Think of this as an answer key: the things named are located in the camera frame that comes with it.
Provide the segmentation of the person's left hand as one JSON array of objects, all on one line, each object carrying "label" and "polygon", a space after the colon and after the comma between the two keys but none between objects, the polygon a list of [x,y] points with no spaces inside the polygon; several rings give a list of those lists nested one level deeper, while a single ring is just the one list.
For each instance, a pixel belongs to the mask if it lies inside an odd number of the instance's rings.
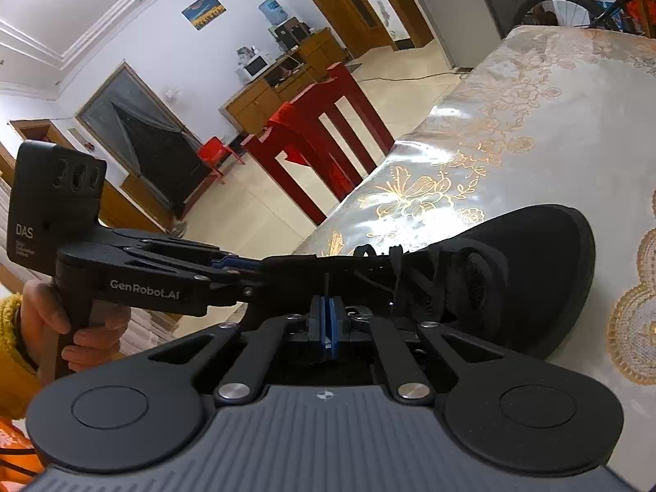
[{"label": "person's left hand", "polygon": [[130,319],[129,307],[109,304],[109,313],[101,326],[72,333],[56,290],[48,283],[31,280],[22,289],[18,334],[25,354],[35,365],[41,362],[45,328],[60,335],[71,335],[72,344],[62,350],[61,357],[73,372],[81,372],[111,361],[120,350],[120,339]]}]

